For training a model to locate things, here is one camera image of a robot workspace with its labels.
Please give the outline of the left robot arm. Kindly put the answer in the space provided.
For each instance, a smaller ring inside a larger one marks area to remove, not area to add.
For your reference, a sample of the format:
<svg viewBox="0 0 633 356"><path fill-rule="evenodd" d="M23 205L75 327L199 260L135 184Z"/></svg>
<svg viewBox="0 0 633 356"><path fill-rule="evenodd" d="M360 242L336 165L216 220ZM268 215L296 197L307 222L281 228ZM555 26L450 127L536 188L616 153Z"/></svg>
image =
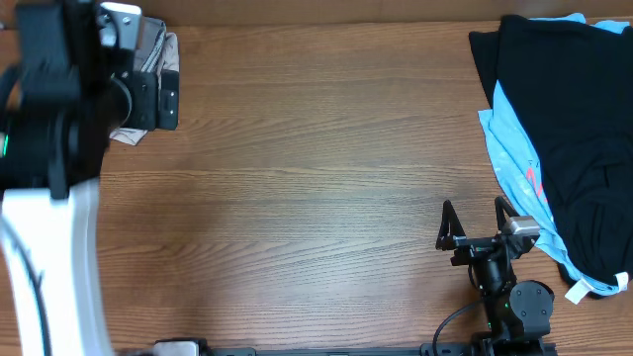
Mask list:
<svg viewBox="0 0 633 356"><path fill-rule="evenodd" d="M110 355L96 257L100 172L118 129L173 131L161 21L117 2L23 1L1 77L1 249L26 355Z"/></svg>

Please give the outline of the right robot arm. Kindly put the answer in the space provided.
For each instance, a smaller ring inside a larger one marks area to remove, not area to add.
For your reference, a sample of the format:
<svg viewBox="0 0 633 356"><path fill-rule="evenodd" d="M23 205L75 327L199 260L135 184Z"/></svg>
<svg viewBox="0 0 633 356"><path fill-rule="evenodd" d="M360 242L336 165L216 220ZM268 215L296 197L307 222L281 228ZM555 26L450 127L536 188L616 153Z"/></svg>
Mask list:
<svg viewBox="0 0 633 356"><path fill-rule="evenodd" d="M468 268L471 285L480 298L447 316L432 341L421 346L426 355L555 355L554 344L543 337L551 332L555 295L546 284L520 282L512 262L528 253L540 236L531 216L520 215L503 197L495 199L497 232L469 238L450 201L442 206L435 248L451 251L451 264ZM484 309L488 329L474 333L466 343L441 343L443 329L458 316L478 307Z"/></svg>

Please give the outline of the grey shorts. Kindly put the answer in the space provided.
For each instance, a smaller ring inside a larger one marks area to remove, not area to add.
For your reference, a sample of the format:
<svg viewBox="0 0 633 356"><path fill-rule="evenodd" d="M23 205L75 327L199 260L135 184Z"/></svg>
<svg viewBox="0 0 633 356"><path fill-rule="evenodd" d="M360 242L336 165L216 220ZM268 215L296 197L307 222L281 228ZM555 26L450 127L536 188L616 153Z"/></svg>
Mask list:
<svg viewBox="0 0 633 356"><path fill-rule="evenodd" d="M166 25L162 20L143 18L140 42L135 53L135 71L156 72L158 70L166 35Z"/></svg>

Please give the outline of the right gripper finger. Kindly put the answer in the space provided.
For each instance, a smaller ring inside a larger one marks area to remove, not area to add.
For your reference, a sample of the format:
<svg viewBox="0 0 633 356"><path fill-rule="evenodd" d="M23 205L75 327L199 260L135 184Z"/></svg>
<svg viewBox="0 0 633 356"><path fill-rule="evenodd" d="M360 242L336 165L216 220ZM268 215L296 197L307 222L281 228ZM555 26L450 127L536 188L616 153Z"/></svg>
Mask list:
<svg viewBox="0 0 633 356"><path fill-rule="evenodd" d="M441 223L438 232L439 239L466 237L466 233L459 221L452 203L446 200L442 205Z"/></svg>
<svg viewBox="0 0 633 356"><path fill-rule="evenodd" d="M500 233L506 233L505 225L509 218L519 216L514 207L502 196L495 198L495 209L497 217L497 228Z"/></svg>

